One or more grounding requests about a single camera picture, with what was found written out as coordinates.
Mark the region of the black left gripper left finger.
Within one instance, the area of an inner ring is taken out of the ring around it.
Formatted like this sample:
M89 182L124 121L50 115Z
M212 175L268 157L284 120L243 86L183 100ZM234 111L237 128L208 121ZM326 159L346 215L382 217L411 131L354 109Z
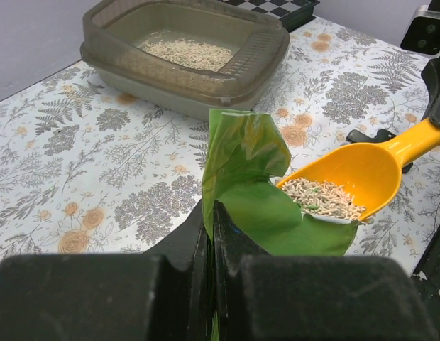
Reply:
M207 340L209 240L197 205L148 251L0 263L0 340Z

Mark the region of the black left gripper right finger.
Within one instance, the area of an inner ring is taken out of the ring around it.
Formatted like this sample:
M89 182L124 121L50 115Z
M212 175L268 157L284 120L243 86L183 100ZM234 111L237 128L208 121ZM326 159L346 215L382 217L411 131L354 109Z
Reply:
M375 256L272 256L214 205L219 340L435 340L400 265Z

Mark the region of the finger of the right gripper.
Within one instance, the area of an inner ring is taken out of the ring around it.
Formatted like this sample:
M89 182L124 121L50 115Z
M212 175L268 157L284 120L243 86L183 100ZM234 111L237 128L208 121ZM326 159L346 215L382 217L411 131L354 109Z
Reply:
M428 119L440 129L440 58L431 59L426 64L422 70L422 79L429 95L423 119Z

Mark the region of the black bag clip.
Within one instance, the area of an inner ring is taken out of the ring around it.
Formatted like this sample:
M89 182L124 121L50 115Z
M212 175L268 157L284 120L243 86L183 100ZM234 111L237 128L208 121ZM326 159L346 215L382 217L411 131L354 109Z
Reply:
M386 129L379 129L374 137L369 137L359 130L354 129L349 132L346 140L347 144L385 144L395 137L396 135ZM356 164L351 161L348 162L347 165L343 165L341 167L338 166L335 170L333 170L331 178L335 176L336 178L345 178L346 181L349 181L352 178L371 179L384 178L387 176L390 176L391 178L400 178L402 174L407 173L412 167L413 160L419 158L421 155L424 155L426 152L422 153L420 148L418 150L413 148L410 153L413 154L413 156L410 157L412 161L406 164L401 169L399 174L396 173L396 167L392 165L385 166L381 160L376 162L372 160L370 165L368 165L368 163L365 165L364 169L357 168Z

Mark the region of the yellow plastic scoop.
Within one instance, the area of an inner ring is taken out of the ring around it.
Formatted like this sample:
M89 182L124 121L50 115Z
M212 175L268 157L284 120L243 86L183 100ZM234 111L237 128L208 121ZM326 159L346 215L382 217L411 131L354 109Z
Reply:
M389 141L346 144L277 187L304 214L362 221L396 196L406 165L439 145L440 123L428 118Z

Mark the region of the green cat litter bag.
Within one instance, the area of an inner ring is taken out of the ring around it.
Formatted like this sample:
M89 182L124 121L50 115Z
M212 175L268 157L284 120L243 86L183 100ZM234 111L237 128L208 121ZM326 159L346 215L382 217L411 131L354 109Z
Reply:
M273 256L342 256L358 221L327 222L304 213L270 182L284 175L290 151L269 114L210 109L209 146L202 180L204 226L214 238L214 206Z

